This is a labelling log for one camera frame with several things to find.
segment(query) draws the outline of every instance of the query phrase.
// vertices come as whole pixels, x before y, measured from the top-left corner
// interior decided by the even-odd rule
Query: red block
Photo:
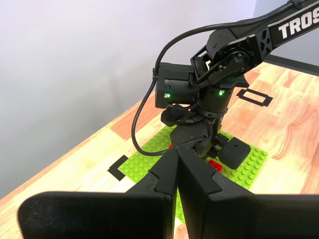
[[[217,169],[218,172],[221,172],[223,170],[223,165],[220,165],[219,163],[215,162],[214,160],[209,160],[208,162],[211,166]]]

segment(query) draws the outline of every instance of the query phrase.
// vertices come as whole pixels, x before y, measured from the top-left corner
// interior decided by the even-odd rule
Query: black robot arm
[[[318,26],[318,0],[291,0],[258,18],[205,26],[176,37],[160,53],[152,85],[134,118],[134,146],[148,156],[166,152],[145,152],[135,138],[138,116],[156,85],[156,107],[166,109],[161,121],[168,126],[177,125],[170,135],[172,145],[187,145],[201,157],[218,155],[227,166],[237,168],[249,153],[249,146],[236,138],[235,144],[218,135],[234,88],[249,87],[244,77],[246,72],[261,64],[275,48]],[[165,52],[176,42],[210,30],[216,31],[191,58],[190,65],[161,62]]]

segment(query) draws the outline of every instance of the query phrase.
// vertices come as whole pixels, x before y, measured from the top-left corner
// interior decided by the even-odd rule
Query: green lego baseplate
[[[174,127],[165,126],[152,139],[150,139],[142,147],[142,149],[149,152],[156,152],[167,149],[171,144],[169,134],[173,131],[173,129]],[[221,130],[219,131],[219,133],[229,139],[233,138],[233,136]],[[264,152],[252,145],[250,145],[250,148],[251,151],[249,155],[236,170],[230,169],[229,167],[221,163],[218,157],[213,159],[215,162],[223,165],[223,170],[221,171],[222,175],[246,189],[250,188],[268,156],[267,152]],[[136,152],[119,167],[119,170],[130,179],[132,179],[135,183],[137,183],[148,173],[148,171],[160,159],[160,157],[161,156],[145,156]],[[175,213],[176,217],[183,223],[185,223],[185,217],[178,191]]]

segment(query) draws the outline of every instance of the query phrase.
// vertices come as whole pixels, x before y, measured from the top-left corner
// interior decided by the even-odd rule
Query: wooden tabletop
[[[273,97],[268,107],[239,99],[235,89],[222,130],[269,152],[251,187],[257,194],[319,193],[319,77],[263,63],[246,74],[250,89]],[[258,101],[264,98],[245,93]],[[150,97],[137,126],[140,145],[161,128],[160,109]],[[136,150],[130,131],[139,103],[0,200],[0,238],[20,239],[17,210],[44,191],[126,192],[134,183],[108,172],[122,155]],[[188,238],[175,222],[175,238]]]

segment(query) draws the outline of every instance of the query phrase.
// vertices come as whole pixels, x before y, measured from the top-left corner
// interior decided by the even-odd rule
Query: gray wall
[[[10,0],[0,7],[0,198],[145,94],[161,48],[255,0]],[[209,33],[173,47],[189,63]]]
[[[257,0],[254,17],[264,15],[285,3],[287,0]],[[318,38],[319,29],[316,29],[280,46],[271,54],[319,66],[319,58],[315,54],[319,52]]]

